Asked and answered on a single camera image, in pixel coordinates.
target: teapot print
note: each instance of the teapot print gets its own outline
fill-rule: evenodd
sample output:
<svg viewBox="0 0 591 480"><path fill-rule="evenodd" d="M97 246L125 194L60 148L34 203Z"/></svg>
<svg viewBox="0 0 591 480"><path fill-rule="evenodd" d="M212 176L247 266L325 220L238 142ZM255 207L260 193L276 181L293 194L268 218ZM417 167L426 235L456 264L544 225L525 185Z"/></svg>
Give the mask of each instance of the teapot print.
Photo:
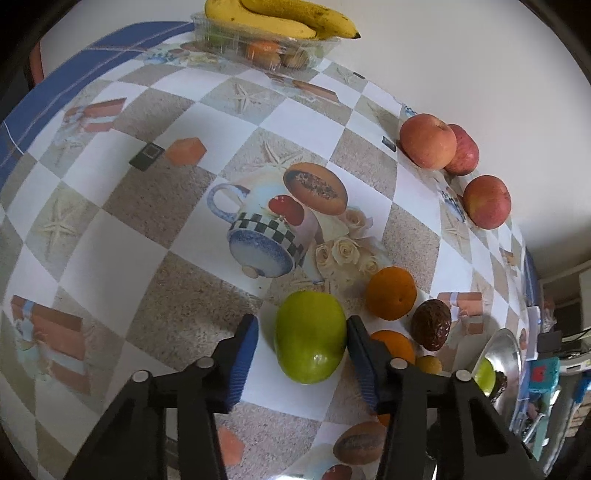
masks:
<svg viewBox="0 0 591 480"><path fill-rule="evenodd" d="M241 206L236 213L225 212L216 204L216 193L222 191L238 198ZM279 182L260 184L252 190L222 183L210 190L207 206L230 224L226 235L230 253L251 278L277 278L302 267L314 240L323 242L314 213ZM313 270L307 271L310 279L321 280Z"/></svg>

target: banana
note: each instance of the banana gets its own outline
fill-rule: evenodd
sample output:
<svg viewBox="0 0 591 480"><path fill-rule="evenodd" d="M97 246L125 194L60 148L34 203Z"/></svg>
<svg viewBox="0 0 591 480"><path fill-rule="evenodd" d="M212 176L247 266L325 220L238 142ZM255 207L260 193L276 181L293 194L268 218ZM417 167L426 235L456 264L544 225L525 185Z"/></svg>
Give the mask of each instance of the banana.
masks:
<svg viewBox="0 0 591 480"><path fill-rule="evenodd" d="M314 38L316 36L314 30L298 21L253 13L244 8L240 0L207 0L205 15L212 20L247 25L287 37Z"/></svg>
<svg viewBox="0 0 591 480"><path fill-rule="evenodd" d="M329 36L361 38L354 23L342 13L304 0L241 0L250 11L270 17L287 18L308 25Z"/></svg>

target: clear plastic container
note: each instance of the clear plastic container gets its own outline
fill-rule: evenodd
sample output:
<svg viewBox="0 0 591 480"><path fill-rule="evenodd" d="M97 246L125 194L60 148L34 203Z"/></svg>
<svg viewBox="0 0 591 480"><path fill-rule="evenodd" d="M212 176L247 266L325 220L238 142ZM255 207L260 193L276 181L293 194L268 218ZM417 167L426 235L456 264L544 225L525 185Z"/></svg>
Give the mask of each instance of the clear plastic container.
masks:
<svg viewBox="0 0 591 480"><path fill-rule="evenodd" d="M300 40L274 35L247 25L214 21L203 13L193 14L191 19L199 50L276 73L313 68L340 41L336 37Z"/></svg>

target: tablecloth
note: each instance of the tablecloth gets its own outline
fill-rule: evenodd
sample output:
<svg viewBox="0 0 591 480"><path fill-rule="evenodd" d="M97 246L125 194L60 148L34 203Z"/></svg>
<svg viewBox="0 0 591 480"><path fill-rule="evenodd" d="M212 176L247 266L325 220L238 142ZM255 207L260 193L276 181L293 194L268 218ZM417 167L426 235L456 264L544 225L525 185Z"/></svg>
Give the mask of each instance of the tablecloth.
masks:
<svg viewBox="0 0 591 480"><path fill-rule="evenodd" d="M301 470L320 480L339 463L341 434L376 419L346 358L318 384L283 374L274 316L293 291L328 291L370 332L408 335L409 318L386 322L363 306L367 279L387 265L413 275L415 307L441 292L481 292L485 334L507 327L527 345L519 228L509 218L484 231L466 217L457 195L477 172L446 177L394 151L410 109L329 60L295 78L338 102L282 85L188 48L191 30L148 22L109 35L2 124L0 420L40 479L64 475L134 371L183 369L254 313L260 338L242 402L217 418L245 445L229 477ZM161 155L145 171L129 165L148 142L179 139L207 152L198 163ZM346 210L306 207L299 227L273 223L268 201L288 194L281 179L297 164L337 178ZM274 238L281 260L244 261L252 243L235 241L240 229ZM57 313L35 324L40 338L27 328L46 319L43 308ZM377 462L350 468L369 479Z"/></svg>

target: silver bowl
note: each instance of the silver bowl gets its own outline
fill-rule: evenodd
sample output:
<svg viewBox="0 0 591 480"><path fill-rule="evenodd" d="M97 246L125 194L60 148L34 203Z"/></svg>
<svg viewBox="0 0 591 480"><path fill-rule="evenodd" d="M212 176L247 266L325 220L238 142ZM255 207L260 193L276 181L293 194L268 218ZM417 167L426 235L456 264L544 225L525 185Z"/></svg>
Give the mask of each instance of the silver bowl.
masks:
<svg viewBox="0 0 591 480"><path fill-rule="evenodd" d="M521 378L521 353L515 335L507 328L495 332L478 357L472 369L472 377L476 375L484 358L492 364L492 368L503 372L507 377L507 388L495 401L494 407L509 427L517 407Z"/></svg>

